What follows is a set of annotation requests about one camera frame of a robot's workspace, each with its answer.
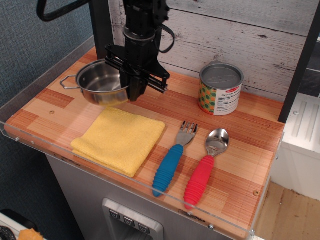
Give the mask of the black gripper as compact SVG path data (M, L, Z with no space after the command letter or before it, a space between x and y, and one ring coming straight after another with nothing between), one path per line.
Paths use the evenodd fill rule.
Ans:
M168 90L170 74L158 61L160 41L160 36L147 41L126 38L125 46L105 46L105 62L119 70L121 88L128 88L131 102L136 102L147 87L161 93Z

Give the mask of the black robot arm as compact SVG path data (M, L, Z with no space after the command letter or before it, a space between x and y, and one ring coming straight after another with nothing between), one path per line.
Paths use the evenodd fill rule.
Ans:
M169 19L168 7L164 0L125 0L124 46L108 44L105 46L106 64L119 70L120 85L126 89L131 102L151 87L161 93L167 91L170 74L159 63L158 55L168 53L160 48L162 32L172 38L174 32L163 23Z

